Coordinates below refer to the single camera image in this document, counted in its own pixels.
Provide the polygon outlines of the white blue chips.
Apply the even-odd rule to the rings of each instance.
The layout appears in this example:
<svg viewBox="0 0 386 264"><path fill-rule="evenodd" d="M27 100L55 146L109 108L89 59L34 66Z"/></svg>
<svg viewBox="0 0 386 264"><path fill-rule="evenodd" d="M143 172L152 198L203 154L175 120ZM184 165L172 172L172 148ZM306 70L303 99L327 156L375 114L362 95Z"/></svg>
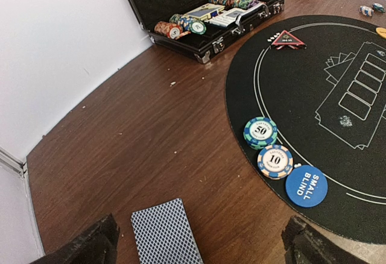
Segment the white blue chips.
<svg viewBox="0 0 386 264"><path fill-rule="evenodd" d="M257 166L264 176L279 180L293 170L293 156L285 146L268 145L259 152Z"/></svg>

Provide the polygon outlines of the blue playing card deck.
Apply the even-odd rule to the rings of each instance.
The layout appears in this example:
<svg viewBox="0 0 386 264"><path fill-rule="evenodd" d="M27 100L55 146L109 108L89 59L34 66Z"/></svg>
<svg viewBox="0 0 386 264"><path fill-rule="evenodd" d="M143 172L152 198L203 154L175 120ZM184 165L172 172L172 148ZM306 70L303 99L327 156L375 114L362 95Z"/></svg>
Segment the blue playing card deck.
<svg viewBox="0 0 386 264"><path fill-rule="evenodd" d="M203 263L180 198L133 212L140 263Z"/></svg>

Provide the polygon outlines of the white blue chip stack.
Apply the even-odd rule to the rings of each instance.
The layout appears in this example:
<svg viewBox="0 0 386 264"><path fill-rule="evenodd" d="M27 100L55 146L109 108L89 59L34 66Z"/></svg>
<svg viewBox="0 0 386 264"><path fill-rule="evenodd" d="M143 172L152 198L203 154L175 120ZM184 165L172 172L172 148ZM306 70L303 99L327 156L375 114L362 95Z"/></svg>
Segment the white blue chip stack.
<svg viewBox="0 0 386 264"><path fill-rule="evenodd" d="M368 7L366 5L361 5L359 7L359 12L361 14L363 14L364 16L367 16L367 17L372 17L373 14L374 14L374 9L372 9L371 7Z"/></svg>

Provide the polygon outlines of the blue small blind button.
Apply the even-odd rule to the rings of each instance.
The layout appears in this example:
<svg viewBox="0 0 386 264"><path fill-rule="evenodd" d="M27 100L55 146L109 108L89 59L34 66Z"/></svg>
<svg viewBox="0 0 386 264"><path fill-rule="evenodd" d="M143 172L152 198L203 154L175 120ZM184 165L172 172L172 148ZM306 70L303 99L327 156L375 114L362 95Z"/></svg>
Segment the blue small blind button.
<svg viewBox="0 0 386 264"><path fill-rule="evenodd" d="M285 190L295 205L303 208L315 207L326 198L327 178L318 168L302 165L287 176Z"/></svg>

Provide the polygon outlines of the orange big blind button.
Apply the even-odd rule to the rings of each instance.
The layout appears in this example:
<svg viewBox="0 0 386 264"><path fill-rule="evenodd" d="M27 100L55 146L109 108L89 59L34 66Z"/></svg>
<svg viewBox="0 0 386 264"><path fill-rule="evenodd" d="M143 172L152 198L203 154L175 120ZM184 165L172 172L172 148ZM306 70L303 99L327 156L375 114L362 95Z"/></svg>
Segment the orange big blind button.
<svg viewBox="0 0 386 264"><path fill-rule="evenodd" d="M376 33L381 36L382 38L386 39L386 28L383 27L377 27Z"/></svg>

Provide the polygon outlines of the red triangle all-in marker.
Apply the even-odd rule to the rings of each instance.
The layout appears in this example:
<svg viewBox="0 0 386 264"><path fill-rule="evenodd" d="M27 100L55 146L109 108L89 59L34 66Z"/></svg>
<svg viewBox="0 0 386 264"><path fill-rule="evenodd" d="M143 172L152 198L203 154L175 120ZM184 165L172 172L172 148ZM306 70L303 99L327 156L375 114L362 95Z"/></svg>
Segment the red triangle all-in marker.
<svg viewBox="0 0 386 264"><path fill-rule="evenodd" d="M296 36L292 35L287 30L283 30L278 37L273 41L271 46L276 50L285 48L298 50L306 49L307 45Z"/></svg>

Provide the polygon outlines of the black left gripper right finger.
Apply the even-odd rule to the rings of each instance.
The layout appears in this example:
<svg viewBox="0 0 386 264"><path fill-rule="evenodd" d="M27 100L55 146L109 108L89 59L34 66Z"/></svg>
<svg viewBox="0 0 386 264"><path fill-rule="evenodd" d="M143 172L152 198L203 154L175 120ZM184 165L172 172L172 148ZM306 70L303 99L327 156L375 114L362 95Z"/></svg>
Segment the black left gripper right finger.
<svg viewBox="0 0 386 264"><path fill-rule="evenodd" d="M286 263L385 263L385 245L347 239L297 215L281 238Z"/></svg>

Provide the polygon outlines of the green chip stack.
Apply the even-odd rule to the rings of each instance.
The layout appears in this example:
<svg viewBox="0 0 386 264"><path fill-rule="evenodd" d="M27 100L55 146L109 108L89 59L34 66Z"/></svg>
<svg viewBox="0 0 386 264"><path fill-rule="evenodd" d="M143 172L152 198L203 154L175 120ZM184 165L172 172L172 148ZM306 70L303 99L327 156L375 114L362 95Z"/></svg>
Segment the green chip stack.
<svg viewBox="0 0 386 264"><path fill-rule="evenodd" d="M373 7L374 11L385 13L385 7L380 3L374 2L372 4L372 7Z"/></svg>

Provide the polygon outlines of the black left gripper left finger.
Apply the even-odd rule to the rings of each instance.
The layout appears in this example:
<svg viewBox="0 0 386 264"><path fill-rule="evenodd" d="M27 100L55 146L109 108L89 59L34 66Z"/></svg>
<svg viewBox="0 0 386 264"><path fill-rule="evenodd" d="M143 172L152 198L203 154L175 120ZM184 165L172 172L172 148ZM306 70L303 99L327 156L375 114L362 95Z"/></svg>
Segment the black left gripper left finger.
<svg viewBox="0 0 386 264"><path fill-rule="evenodd" d="M109 214L57 251L34 261L45 263L116 263L120 228Z"/></svg>

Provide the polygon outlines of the green chips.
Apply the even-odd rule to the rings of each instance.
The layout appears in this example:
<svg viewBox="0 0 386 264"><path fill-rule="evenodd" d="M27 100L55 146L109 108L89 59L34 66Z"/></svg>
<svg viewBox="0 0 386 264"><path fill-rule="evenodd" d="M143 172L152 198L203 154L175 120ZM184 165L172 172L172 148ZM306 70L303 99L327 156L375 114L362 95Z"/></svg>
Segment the green chips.
<svg viewBox="0 0 386 264"><path fill-rule="evenodd" d="M243 136L248 146L259 150L276 143L278 128L276 123L265 117L255 117L249 120L243 130Z"/></svg>

